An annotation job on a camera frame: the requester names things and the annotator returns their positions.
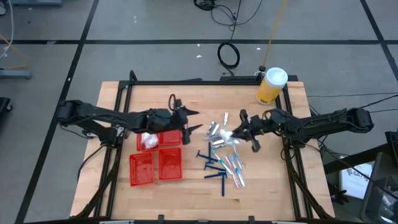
red plastic basket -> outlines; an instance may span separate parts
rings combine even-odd
[[[154,157],[152,152],[130,155],[130,185],[135,187],[155,182]]]
[[[162,146],[179,146],[182,144],[182,132],[179,130],[166,131],[157,135],[159,143],[152,149],[146,149],[144,144],[141,144],[141,135],[137,135],[137,151],[154,151],[161,149]]]
[[[159,180],[182,179],[181,148],[159,149]]]

gray floor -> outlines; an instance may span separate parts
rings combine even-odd
[[[66,0],[63,7],[25,7],[14,10],[17,40],[79,40],[93,0]],[[245,21],[259,0],[243,0],[240,21]],[[236,10],[238,1],[218,0]],[[386,40],[398,39],[398,1],[367,0]],[[282,1],[264,0],[259,13],[236,29],[235,39],[268,39]],[[223,18],[221,12],[215,17]],[[10,37],[9,14],[0,17],[0,34]],[[90,27],[89,40],[228,39],[228,27],[215,24],[209,12],[186,0],[100,0]],[[358,0],[290,0],[275,36],[279,40],[377,40]],[[237,44],[241,53],[238,75],[252,75],[262,63],[267,45]],[[76,45],[16,47],[30,58],[31,80],[0,80],[0,96],[10,97],[14,110],[0,132],[0,223],[14,222]],[[139,80],[218,80],[225,69],[219,64],[218,44],[85,45],[68,92],[68,99],[95,104],[101,82],[126,79],[133,69]],[[398,57],[398,45],[389,45]],[[228,49],[222,54],[226,62]],[[13,51],[0,67],[20,65]],[[319,98],[398,91],[398,82],[380,45],[272,46],[270,67],[282,67],[304,81],[312,106],[327,113],[365,105],[386,95]],[[398,98],[369,108],[396,108]],[[329,136],[328,147],[354,154],[385,143],[384,132],[398,128],[398,111],[374,113],[368,134]],[[86,141],[57,130],[26,222],[67,218],[76,187],[76,172]]]

plastic bottle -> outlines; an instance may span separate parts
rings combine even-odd
[[[279,92],[287,83],[287,73],[281,68],[270,68],[262,79],[256,99],[263,105],[268,105],[277,98]]]

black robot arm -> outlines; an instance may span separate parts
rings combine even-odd
[[[201,124],[188,128],[187,116],[198,114],[198,112],[187,109],[180,99],[175,98],[175,95],[169,98],[169,108],[171,112],[168,109],[149,109],[141,112],[120,113],[80,100],[68,100],[58,104],[56,116],[58,123],[62,126],[77,125],[83,128],[83,133],[97,135],[101,143],[106,146],[114,146],[116,137],[120,136],[124,129],[138,134],[181,130],[182,142],[188,144],[191,132],[199,128]],[[95,120],[111,123],[115,127],[106,128]]]
[[[246,110],[241,110],[239,116],[242,123],[233,130],[231,137],[252,141],[253,152],[261,148],[255,137],[260,134],[274,133],[290,140],[293,146],[304,147],[311,138],[342,131],[367,133],[373,128],[369,112],[362,108],[343,109],[308,118],[296,118],[280,109],[265,111],[262,118],[258,115],[249,118]]]

wire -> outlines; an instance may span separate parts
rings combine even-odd
[[[257,7],[257,9],[256,9],[256,11],[254,12],[254,14],[253,14],[248,20],[246,20],[245,22],[242,22],[242,23],[236,23],[236,25],[237,25],[237,26],[240,26],[240,25],[246,24],[246,23],[248,23],[251,19],[253,19],[254,16],[255,16],[255,15],[257,14],[257,12],[259,11],[260,7],[261,7],[262,1],[263,1],[263,0],[260,1],[259,5],[258,5],[258,7]],[[224,10],[220,9],[220,8],[219,8],[220,6],[221,6],[221,7],[227,8],[227,10],[231,13],[231,16],[228,15],[228,13],[225,12]],[[237,22],[237,18],[236,18],[236,17],[234,16],[234,14],[232,13],[232,10],[230,10],[228,7],[226,7],[226,6],[224,6],[224,5],[215,4],[213,9],[219,9],[219,10],[223,11],[232,21]],[[213,10],[211,10],[210,14],[211,14],[211,18],[213,19],[213,21],[215,21],[216,23],[218,23],[218,24],[220,24],[220,25],[223,25],[223,26],[233,26],[233,25],[234,25],[234,23],[232,23],[232,24],[225,24],[225,23],[222,23],[222,22],[218,22],[218,21],[214,18]]]
[[[324,155],[324,149],[320,149],[320,152],[321,152],[321,154],[322,154],[322,156]],[[333,154],[337,154],[337,155],[343,155],[343,156],[349,156],[348,154],[344,154],[344,153],[340,153],[340,152],[329,152],[329,153],[333,153]]]
[[[0,56],[0,60],[5,56],[5,54],[7,53],[8,49],[12,45],[12,41],[14,40],[14,12],[12,10],[11,0],[8,0],[8,3],[10,5],[10,14],[11,14],[11,39],[10,39],[9,45],[6,47],[6,49],[4,50],[2,55]]]
[[[284,158],[284,157],[282,156],[282,153],[283,153],[283,152],[285,152],[285,149],[282,149],[282,150],[280,151],[280,158],[281,158],[283,161],[286,161],[287,159]],[[290,157],[289,161],[292,161],[292,159],[293,159],[295,156],[296,156],[296,150],[294,150],[293,156]]]
[[[309,104],[309,105],[314,110],[314,112],[316,112],[317,114],[320,114],[313,106],[311,106],[311,104]]]
[[[388,100],[388,99],[391,99],[391,98],[394,98],[394,97],[397,97],[397,96],[398,96],[398,95],[390,96],[390,97],[384,98],[384,99],[382,99],[382,100],[378,100],[378,101],[376,101],[376,102],[370,103],[370,104],[368,104],[368,105],[361,106],[361,108],[365,108],[365,107],[368,107],[368,106],[372,106],[372,105],[375,105],[375,104],[377,104],[377,103],[383,102],[383,101],[385,101],[385,100]]]
[[[236,13],[236,20],[235,20],[235,22],[234,22],[234,29],[232,30],[231,38],[229,39],[229,41],[220,44],[220,46],[218,46],[218,49],[217,49],[217,57],[218,57],[218,60],[220,61],[220,64],[221,64],[225,69],[227,69],[227,71],[229,71],[229,73],[230,73],[232,76],[234,76],[234,73],[233,73],[230,69],[236,68],[236,67],[239,65],[239,62],[240,62],[240,60],[241,60],[241,54],[239,53],[238,48],[236,48],[233,44],[231,44],[231,41],[232,41],[232,39],[233,39],[233,37],[234,37],[235,30],[236,30],[236,23],[237,23],[237,21],[238,21],[239,11],[240,11],[240,9],[241,9],[241,3],[242,3],[242,0],[239,0],[238,11],[237,11],[237,13]],[[222,49],[225,45],[230,46],[230,47],[234,50],[234,52],[235,52],[235,54],[236,54],[236,62],[235,62],[234,64],[232,64],[232,65],[228,65],[228,64],[225,63],[225,62],[223,61],[223,59],[221,58],[221,49]]]
[[[284,0],[284,3],[282,4],[282,8],[280,9],[279,14],[278,14],[278,18],[277,18],[277,20],[275,21],[274,28],[273,28],[273,30],[272,30],[272,32],[271,32],[271,36],[269,37],[268,46],[267,46],[267,51],[266,51],[266,57],[265,57],[265,59],[264,59],[264,63],[262,64],[262,66],[264,66],[264,67],[265,67],[266,64],[267,64],[268,55],[269,55],[269,52],[271,51],[271,42],[272,42],[272,38],[274,37],[274,35],[275,35],[275,33],[276,33],[276,30],[278,29],[278,25],[279,25],[280,18],[282,17],[282,15],[283,15],[283,13],[284,13],[284,11],[285,11],[286,2],[287,2],[287,0]]]
[[[83,161],[83,163],[81,163],[81,165],[80,165],[80,167],[79,167],[79,171],[77,172],[77,181],[79,181],[81,169],[82,169],[83,166],[86,164],[86,162],[87,162],[89,159],[91,159],[93,156],[95,156],[95,154],[97,154],[102,148],[104,148],[104,146],[100,146],[96,151],[94,151],[91,155],[89,155],[89,156]]]
[[[326,140],[326,138],[327,138],[328,136],[329,136],[328,134],[325,136],[325,138],[322,140],[321,144],[319,145],[319,148],[321,148],[322,146],[325,145],[324,142],[325,142],[325,140]]]
[[[90,138],[87,137],[87,136],[81,135],[81,134],[79,134],[79,133],[77,133],[77,132],[75,132],[75,131],[72,131],[72,130],[67,129],[67,128],[65,128],[65,127],[62,126],[62,125],[60,125],[60,128],[61,128],[62,130],[64,130],[64,131],[69,132],[69,133],[76,134],[77,136],[79,136],[79,137],[81,137],[81,138],[90,139]]]
[[[394,111],[394,110],[398,110],[398,108],[396,108],[396,109],[379,110],[379,111],[370,111],[369,113],[378,113],[378,112]]]
[[[309,98],[309,97],[327,98],[327,97],[341,97],[341,96],[370,96],[370,95],[388,95],[388,94],[398,94],[398,92],[392,92],[392,93],[362,93],[362,94],[330,95],[330,96],[307,96],[307,98]]]

